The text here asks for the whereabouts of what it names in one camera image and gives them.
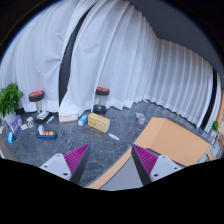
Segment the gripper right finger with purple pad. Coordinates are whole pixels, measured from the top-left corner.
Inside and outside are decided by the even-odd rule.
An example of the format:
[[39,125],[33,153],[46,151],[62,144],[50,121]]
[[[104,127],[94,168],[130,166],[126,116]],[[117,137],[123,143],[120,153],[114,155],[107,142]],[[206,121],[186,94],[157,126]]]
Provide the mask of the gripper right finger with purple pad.
[[166,155],[156,155],[136,144],[132,145],[131,155],[144,186],[181,170]]

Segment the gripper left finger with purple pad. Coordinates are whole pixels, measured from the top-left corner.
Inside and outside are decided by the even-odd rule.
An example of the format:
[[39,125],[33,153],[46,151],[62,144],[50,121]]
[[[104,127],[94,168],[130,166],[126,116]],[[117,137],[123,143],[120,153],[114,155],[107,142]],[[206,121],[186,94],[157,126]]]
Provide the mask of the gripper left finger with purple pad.
[[40,168],[72,183],[78,184],[89,156],[90,145],[85,144],[69,151],[65,155],[60,153],[55,154],[41,165]]

